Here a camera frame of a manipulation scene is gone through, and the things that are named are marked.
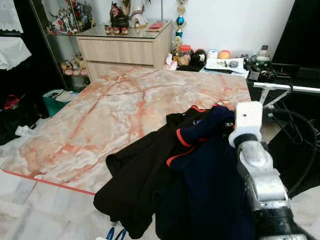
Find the black cable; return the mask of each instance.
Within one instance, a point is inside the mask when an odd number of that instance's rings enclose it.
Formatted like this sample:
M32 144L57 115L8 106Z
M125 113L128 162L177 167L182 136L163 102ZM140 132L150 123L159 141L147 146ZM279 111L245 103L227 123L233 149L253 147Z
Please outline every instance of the black cable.
M296 181L296 183L289 189L288 191L288 195L289 197L292 195L292 193L294 193L297 188L301 185L302 181L306 178L306 176L308 175L308 173L311 170L311 167L313 166L313 164L315 163L316 160L316 155L317 155L317 134L314 130L313 125L309 122L308 119L306 119L304 116L300 115L299 113L293 112L293 111L288 111L287 109L274 109L273 113L276 115L282 115L282 116L288 116L288 113L290 113L290 115L292 117L295 117L297 119L299 119L300 121L304 122L306 124L307 131L309 131L309 136L310 136L310 143L312 146L312 152L311 152L311 157L309 160L308 165L306 166L306 168L304 169L302 175L300 176L300 178Z

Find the small jar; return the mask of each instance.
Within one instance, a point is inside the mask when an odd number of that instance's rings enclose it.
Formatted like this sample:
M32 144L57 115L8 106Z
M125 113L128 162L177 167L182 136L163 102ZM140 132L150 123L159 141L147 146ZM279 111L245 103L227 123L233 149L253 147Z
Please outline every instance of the small jar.
M190 54L191 54L191 46L190 45L185 45L185 44L183 44L183 45L181 45L180 47L179 47L179 55L180 55L180 57L183 57L184 55L189 55L190 56Z
M120 33L120 28L119 28L119 27L114 27L114 28L113 28L113 33L114 33L115 35L118 35L118 34Z
M111 27L109 25L104 25L104 30L106 34L111 34Z
M121 28L121 32L122 32L123 35L128 35L128 31L129 31L128 27L122 27Z

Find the pink marble surface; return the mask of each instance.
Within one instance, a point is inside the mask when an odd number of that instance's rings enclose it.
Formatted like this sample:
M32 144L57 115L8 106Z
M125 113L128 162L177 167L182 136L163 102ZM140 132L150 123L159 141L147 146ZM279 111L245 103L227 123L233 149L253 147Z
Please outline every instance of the pink marble surface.
M240 76L113 67L32 135L1 169L94 194L111 174L105 157L165 124L165 116L250 101Z

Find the glass shelf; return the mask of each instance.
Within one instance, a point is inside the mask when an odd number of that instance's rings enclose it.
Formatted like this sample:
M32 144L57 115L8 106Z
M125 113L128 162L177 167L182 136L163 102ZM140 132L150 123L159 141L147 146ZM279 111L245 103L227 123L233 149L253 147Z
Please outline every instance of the glass shelf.
M84 36L84 37L108 37L108 38L155 39L163 31L163 29L165 29L171 23L171 20L164 20L165 25L162 27L161 31L156 31L156 32L147 31L148 28L152 24L154 24L156 22L157 22L157 20L155 20L155 19L148 19L148 24L145 27L129 28L127 35L122 35L121 33L120 34L114 34L113 32L111 34L107 34L106 31L105 31L105 25L104 24L100 24L98 26L95 26L95 27L87 30L87 31L81 32L79 34L79 36Z

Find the marble floor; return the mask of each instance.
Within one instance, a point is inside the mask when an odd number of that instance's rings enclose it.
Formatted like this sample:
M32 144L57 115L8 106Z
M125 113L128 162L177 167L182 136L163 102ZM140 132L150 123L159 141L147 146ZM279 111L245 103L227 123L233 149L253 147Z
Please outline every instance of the marble floor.
M268 142L279 131L273 123L262 129ZM27 137L21 137L0 146L0 166L10 158L10 152ZM320 188L293 199L296 220L306 230L320 238L320 210L317 205ZM142 240L157 240L155 221ZM4 173L0 170L0 240L95 240L105 237L111 228L107 215L93 206L93 196L81 192L36 182ZM116 233L122 227L118 224Z

